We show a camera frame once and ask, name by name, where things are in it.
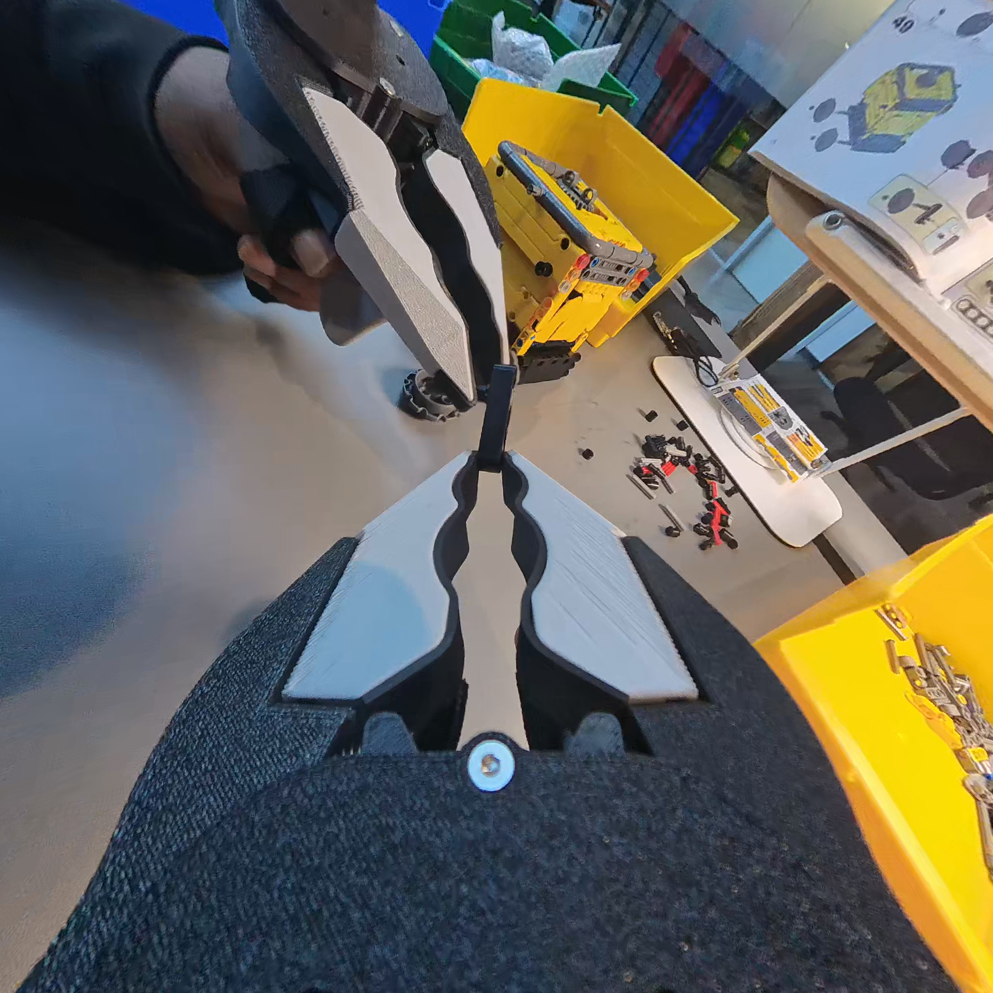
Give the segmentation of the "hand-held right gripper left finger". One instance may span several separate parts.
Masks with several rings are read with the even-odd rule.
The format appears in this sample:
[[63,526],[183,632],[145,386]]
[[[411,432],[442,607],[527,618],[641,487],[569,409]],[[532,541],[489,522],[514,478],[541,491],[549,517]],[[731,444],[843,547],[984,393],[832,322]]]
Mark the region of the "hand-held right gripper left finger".
[[454,643],[478,463],[460,453],[359,533],[284,684],[294,702],[371,705]]

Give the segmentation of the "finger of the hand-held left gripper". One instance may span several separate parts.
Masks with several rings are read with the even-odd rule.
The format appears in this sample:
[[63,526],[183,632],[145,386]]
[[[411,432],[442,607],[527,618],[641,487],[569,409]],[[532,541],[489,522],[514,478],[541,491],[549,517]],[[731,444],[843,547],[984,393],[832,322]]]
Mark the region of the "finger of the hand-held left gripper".
[[464,163],[442,150],[422,159],[427,232],[443,285],[467,329],[476,375],[510,364],[503,255],[490,230]]
[[453,399],[474,406],[469,330],[407,210],[386,142],[329,93],[304,85],[302,94],[349,195],[334,235],[337,254],[424,371],[443,374]]

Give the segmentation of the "yellow toy brick vehicle model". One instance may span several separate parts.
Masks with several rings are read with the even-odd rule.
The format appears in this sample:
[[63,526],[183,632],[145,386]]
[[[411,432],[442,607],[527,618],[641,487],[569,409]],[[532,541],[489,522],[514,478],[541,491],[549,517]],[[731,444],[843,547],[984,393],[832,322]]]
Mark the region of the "yellow toy brick vehicle model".
[[624,324],[653,255],[575,170],[510,141],[486,165],[503,231],[503,285],[518,383],[562,379],[584,343]]

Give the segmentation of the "pile of black brick parts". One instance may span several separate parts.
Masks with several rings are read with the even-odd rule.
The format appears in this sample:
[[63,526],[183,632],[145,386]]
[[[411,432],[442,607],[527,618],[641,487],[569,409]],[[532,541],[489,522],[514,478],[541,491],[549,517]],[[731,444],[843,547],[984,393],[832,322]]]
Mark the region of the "pile of black brick parts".
[[[679,419],[674,434],[635,434],[636,452],[627,478],[663,514],[659,530],[665,537],[677,540],[690,535],[701,552],[739,551],[741,543],[734,532],[735,515],[729,503],[739,490],[713,453],[689,441],[688,429],[688,422]],[[682,480],[692,483],[699,493],[690,516],[678,515],[673,506],[676,485]]]

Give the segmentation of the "thin black holed brick beam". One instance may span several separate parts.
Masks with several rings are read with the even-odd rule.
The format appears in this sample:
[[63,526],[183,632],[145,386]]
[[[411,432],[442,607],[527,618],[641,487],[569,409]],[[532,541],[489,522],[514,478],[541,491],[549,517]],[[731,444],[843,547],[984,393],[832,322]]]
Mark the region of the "thin black holed brick beam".
[[476,452],[481,472],[498,473],[502,470],[516,382],[516,366],[493,366],[484,398],[486,411]]

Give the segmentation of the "yellow storage bin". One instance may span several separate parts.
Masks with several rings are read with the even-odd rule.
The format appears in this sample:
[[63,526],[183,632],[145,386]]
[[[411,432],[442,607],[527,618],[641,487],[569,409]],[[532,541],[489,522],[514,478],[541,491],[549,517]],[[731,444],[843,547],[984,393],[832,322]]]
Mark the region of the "yellow storage bin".
[[893,674],[875,610],[945,644],[991,721],[992,519],[847,585],[755,646],[821,741],[887,883],[961,991],[992,990],[992,884],[949,746]]
[[510,141],[575,170],[651,255],[657,281],[612,307],[582,342],[596,348],[730,233],[738,218],[612,107],[520,84],[483,80],[463,122],[486,164]]

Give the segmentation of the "pile of assorted brick beams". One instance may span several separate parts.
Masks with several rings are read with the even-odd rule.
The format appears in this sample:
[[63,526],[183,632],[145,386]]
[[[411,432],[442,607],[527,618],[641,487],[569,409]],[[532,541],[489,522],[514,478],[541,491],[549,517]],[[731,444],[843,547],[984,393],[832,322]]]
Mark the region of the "pile of assorted brick beams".
[[906,678],[910,701],[952,751],[962,786],[975,805],[984,867],[992,874],[992,725],[970,676],[950,649],[911,631],[908,617],[884,604],[876,617],[890,634],[884,641],[891,672]]

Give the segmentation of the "building instruction booklet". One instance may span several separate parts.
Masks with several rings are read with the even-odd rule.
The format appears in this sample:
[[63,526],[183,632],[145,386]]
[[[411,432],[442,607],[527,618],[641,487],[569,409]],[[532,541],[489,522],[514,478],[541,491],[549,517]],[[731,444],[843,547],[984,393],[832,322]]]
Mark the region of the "building instruction booklet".
[[991,2],[895,2],[751,155],[991,338]]

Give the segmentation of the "person's left forearm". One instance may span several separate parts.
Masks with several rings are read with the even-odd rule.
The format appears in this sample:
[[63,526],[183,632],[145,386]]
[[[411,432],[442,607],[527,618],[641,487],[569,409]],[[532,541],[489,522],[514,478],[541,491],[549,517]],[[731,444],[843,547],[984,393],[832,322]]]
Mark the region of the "person's left forearm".
[[145,268],[239,266],[154,117],[188,52],[225,54],[121,2],[2,2],[2,215],[43,221]]

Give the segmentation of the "grey desk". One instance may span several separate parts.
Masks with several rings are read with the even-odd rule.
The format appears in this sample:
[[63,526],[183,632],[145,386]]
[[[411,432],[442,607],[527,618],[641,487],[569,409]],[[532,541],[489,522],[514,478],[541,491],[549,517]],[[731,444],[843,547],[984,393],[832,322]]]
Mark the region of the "grey desk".
[[[2,991],[941,991],[825,752],[738,632],[813,566],[661,536],[622,477],[675,411],[645,319],[515,392],[507,453],[626,535],[699,697],[636,743],[526,732],[525,580],[478,471],[468,725],[384,754],[284,684],[364,527],[478,448],[240,276],[2,231]],[[595,459],[584,462],[578,448]],[[733,625],[712,606],[730,606]]]

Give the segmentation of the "person's left hand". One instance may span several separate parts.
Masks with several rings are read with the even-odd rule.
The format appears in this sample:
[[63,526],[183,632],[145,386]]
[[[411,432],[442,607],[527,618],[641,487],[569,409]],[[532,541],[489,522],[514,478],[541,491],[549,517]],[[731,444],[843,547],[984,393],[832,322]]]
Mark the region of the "person's left hand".
[[293,266],[275,261],[264,248],[240,187],[243,120],[228,88],[229,62],[229,54],[216,48],[193,46],[180,53],[155,93],[156,126],[206,211],[238,235],[237,255],[245,277],[278,303],[316,313],[340,259],[323,230],[302,230],[294,236]]

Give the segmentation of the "blue storage bin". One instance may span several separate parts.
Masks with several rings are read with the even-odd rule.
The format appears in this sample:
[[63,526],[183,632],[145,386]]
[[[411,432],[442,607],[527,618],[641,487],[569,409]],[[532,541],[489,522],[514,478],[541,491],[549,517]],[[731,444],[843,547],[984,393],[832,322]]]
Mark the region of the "blue storage bin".
[[[126,1],[125,4],[188,34],[211,37],[221,43],[229,41],[227,29],[223,27],[213,1]],[[378,4],[428,56],[451,2],[379,1]]]

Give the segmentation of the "green storage bin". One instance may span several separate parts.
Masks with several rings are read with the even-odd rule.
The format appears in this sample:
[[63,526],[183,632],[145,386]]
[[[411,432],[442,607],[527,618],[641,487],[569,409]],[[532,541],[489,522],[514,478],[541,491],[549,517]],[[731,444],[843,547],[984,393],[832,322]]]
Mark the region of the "green storage bin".
[[[552,20],[534,14],[524,2],[452,2],[432,43],[429,62],[442,82],[458,120],[464,120],[480,82],[480,75],[472,66],[473,60],[491,56],[491,20],[499,12],[504,13],[508,27],[544,38],[552,56],[566,56],[578,50],[577,44]],[[639,96],[610,72],[603,74],[597,86],[566,80],[558,90],[596,102],[601,108],[611,106],[621,115],[628,115],[639,103]]]

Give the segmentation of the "yellow printed sticker sheet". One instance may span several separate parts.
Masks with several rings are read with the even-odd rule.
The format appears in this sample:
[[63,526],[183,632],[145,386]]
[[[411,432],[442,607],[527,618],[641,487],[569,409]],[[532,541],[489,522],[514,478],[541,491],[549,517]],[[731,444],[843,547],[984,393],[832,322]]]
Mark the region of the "yellow printed sticker sheet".
[[706,387],[729,433],[759,464],[796,483],[825,471],[825,443],[761,374],[721,375]]

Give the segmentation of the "rack of coloured bins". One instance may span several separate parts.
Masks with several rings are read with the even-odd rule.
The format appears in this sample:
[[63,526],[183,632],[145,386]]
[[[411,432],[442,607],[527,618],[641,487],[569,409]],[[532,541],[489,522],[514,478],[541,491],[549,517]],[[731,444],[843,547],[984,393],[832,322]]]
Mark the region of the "rack of coloured bins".
[[614,76],[636,99],[627,122],[697,180],[733,167],[786,111],[675,2],[641,2],[619,41]]

